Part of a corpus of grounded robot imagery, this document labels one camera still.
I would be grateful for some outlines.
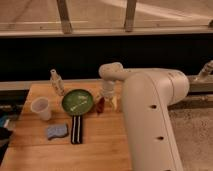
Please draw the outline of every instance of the white cup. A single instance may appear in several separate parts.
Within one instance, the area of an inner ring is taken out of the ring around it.
[[[51,118],[51,110],[49,100],[46,97],[38,97],[31,103],[30,109],[33,113],[39,115],[39,117],[47,121]]]

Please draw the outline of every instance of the black wall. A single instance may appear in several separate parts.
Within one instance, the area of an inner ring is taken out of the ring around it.
[[[0,81],[47,80],[52,68],[63,79],[99,78],[99,66],[114,61],[197,74],[211,59],[213,34],[1,38]]]

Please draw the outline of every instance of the wooden table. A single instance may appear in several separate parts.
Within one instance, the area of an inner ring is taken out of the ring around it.
[[[65,84],[66,91],[83,88],[94,97],[100,87],[100,81]],[[120,94],[119,84],[116,85],[116,92]],[[41,121],[30,111],[31,102],[40,96],[49,98],[51,102],[53,116],[50,121]],[[72,145],[70,134],[66,138],[47,140],[45,129],[51,124],[67,123],[69,131],[71,129],[71,118],[63,111],[61,99],[50,84],[32,85],[0,170],[131,171],[120,106],[116,112],[106,105],[105,112],[101,115],[97,115],[94,109],[85,115],[84,143],[81,145]]]

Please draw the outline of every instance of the green plate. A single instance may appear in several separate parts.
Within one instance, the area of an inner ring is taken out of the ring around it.
[[[93,105],[93,96],[83,89],[71,90],[62,100],[62,107],[70,116],[83,115],[89,112]]]

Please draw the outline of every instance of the sponge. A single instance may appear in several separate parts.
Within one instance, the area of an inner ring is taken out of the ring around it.
[[[68,135],[67,124],[54,124],[46,129],[46,136],[48,140],[53,138],[63,138]]]

